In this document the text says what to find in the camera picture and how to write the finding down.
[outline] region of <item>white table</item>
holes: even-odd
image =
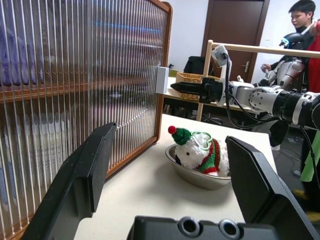
[[[136,215],[244,221],[231,184],[204,190],[173,171],[165,155],[165,149],[174,144],[168,133],[171,125],[207,131],[216,139],[234,136],[261,151],[276,171],[267,134],[163,115],[159,141],[104,184],[97,212],[81,221],[75,240],[125,240]]]

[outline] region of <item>metal bowl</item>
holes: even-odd
[[[207,190],[216,190],[231,182],[231,177],[220,177],[203,174],[201,172],[192,170],[188,167],[181,166],[176,163],[175,149],[177,144],[171,145],[165,149],[165,155],[170,159],[171,165],[176,173],[188,183],[199,188]]]

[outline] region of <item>wooden door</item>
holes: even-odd
[[[209,0],[202,55],[206,54],[208,40],[216,43],[258,45],[267,8],[263,0]],[[231,50],[228,53],[232,60],[230,81],[236,81],[240,75],[244,81],[251,82],[257,54]],[[213,71],[216,77],[220,76],[221,68],[214,66]]]

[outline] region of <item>white box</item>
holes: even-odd
[[[167,93],[169,77],[169,68],[164,66],[158,66],[156,71],[156,87],[155,92],[157,94]]]

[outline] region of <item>stuffed toy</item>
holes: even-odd
[[[216,140],[209,133],[170,126],[168,132],[175,143],[178,164],[203,174],[218,177],[229,175],[227,144]]]

